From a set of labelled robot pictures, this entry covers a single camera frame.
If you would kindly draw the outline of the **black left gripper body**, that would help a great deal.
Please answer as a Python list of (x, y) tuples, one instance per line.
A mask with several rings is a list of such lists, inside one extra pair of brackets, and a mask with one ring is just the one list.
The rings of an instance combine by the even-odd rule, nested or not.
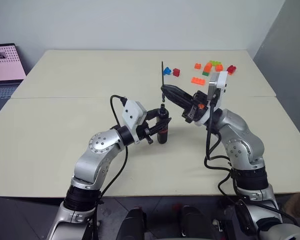
[(155, 124), (149, 125), (148, 121), (144, 120), (142, 124), (138, 125), (136, 128), (138, 139), (140, 141), (146, 140), (147, 143), (151, 145), (154, 142), (151, 136), (155, 134), (155, 126)]

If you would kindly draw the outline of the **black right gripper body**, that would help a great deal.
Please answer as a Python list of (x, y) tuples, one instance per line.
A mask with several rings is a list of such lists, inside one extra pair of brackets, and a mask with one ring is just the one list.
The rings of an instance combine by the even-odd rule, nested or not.
[(190, 104), (182, 113), (187, 123), (199, 121), (208, 111), (208, 96), (198, 90), (190, 99)]

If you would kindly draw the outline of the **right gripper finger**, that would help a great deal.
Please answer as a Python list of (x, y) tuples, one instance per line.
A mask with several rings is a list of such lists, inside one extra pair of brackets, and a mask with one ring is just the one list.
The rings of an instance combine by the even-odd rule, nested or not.
[(171, 85), (171, 84), (164, 84), (161, 86), (162, 93), (169, 99), (169, 100), (192, 100), (193, 96), (189, 93), (185, 92), (181, 88)]
[(189, 111), (192, 108), (192, 100), (173, 99), (170, 101), (186, 111)]

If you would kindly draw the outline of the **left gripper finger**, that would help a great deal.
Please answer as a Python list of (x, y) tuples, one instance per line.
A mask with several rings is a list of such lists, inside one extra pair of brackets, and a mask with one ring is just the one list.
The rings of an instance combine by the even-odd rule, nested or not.
[(153, 127), (149, 128), (148, 135), (152, 136), (154, 134), (167, 134), (168, 133), (168, 125), (171, 121), (171, 117), (160, 119)]
[(161, 119), (161, 109), (160, 108), (155, 108), (152, 110), (149, 110), (146, 114), (145, 119), (146, 120), (152, 120), (152, 119)]

